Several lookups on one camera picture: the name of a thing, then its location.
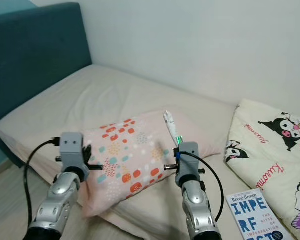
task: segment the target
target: white bed sheet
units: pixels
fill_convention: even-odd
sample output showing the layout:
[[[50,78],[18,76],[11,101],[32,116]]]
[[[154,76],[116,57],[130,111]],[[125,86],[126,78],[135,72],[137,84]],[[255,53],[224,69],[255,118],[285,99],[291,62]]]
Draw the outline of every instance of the white bed sheet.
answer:
[[[169,106],[179,107],[202,128],[206,138],[225,147],[235,106],[98,65],[81,69],[8,114],[0,121],[0,137],[26,161],[36,146],[62,132],[95,128]],[[53,146],[42,148],[31,164],[50,184],[61,170],[60,163],[54,161],[58,150]],[[248,189],[224,163],[223,154],[207,161],[219,175],[225,195]],[[202,178],[216,216],[221,202],[217,181],[209,171]],[[147,240],[188,237],[181,190],[174,175],[112,207],[101,217]],[[226,204],[218,227],[224,240],[241,238]]]

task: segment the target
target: teal headboard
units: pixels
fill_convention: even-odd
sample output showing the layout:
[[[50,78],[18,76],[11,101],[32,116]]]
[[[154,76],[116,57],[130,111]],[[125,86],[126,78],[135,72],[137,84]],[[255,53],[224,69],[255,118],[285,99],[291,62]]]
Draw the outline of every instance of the teal headboard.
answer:
[[[0,15],[0,119],[91,64],[78,3]],[[22,165],[1,140],[0,148]]]

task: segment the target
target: black cable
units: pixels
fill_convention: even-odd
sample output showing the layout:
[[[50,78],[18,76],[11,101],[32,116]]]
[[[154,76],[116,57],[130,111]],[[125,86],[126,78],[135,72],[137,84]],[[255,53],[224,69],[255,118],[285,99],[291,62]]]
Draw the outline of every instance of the black cable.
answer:
[[[206,163],[202,158],[198,157],[197,155],[194,155],[192,153],[186,152],[186,151],[181,151],[180,154],[184,154],[184,155],[188,155],[191,156],[197,160],[199,160],[200,162],[202,162],[204,165],[207,166],[207,168],[213,173],[213,175],[215,176],[216,180],[218,181],[219,187],[220,187],[220,192],[221,192],[221,205],[220,205],[220,209],[218,212],[218,215],[215,218],[215,222],[218,222],[218,219],[221,216],[222,210],[224,209],[224,204],[225,204],[225,194],[224,194],[224,188],[222,187],[221,181],[218,177],[218,175],[216,174],[216,172],[213,170],[212,167],[210,167],[210,165],[208,163]]]
[[[25,164],[24,167],[24,172],[23,172],[23,184],[24,184],[24,191],[25,191],[25,196],[26,196],[26,202],[27,202],[27,206],[28,206],[28,227],[30,226],[31,222],[32,222],[32,204],[31,204],[31,197],[30,197],[30,193],[29,193],[29,187],[28,187],[28,169],[30,166],[30,161],[33,158],[33,156],[35,155],[35,153],[42,148],[45,145],[48,144],[54,144],[55,146],[59,146],[60,145],[60,138],[59,137],[55,137],[52,140],[46,141],[42,144],[40,144],[35,150],[33,150],[33,152],[30,154],[28,161]]]

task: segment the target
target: pillow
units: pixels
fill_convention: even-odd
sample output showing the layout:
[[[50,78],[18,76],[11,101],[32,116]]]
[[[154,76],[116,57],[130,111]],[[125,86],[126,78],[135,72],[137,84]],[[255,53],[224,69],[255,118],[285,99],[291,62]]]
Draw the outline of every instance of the pillow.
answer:
[[[300,240],[300,117],[243,100],[235,111],[225,161]]]
[[[178,133],[199,145],[202,158],[219,153],[205,140],[205,133],[177,109],[172,113]],[[164,109],[125,119],[120,123],[82,131],[84,144],[92,146],[91,171],[82,184],[83,215],[99,215],[174,173],[164,165],[175,164],[174,141],[163,118]]]

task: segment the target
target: pink pillow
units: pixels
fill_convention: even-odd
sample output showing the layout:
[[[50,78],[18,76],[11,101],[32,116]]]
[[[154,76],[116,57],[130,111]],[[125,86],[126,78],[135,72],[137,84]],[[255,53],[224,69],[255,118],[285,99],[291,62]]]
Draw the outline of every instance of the pink pillow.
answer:
[[[165,164],[176,163],[172,151],[175,144],[163,118],[164,110],[82,132],[84,145],[92,146],[89,163],[104,165],[102,171],[91,171],[82,184],[85,217],[97,216],[175,172],[164,171]],[[220,153],[185,115],[168,110],[183,139],[199,144],[201,157]]]

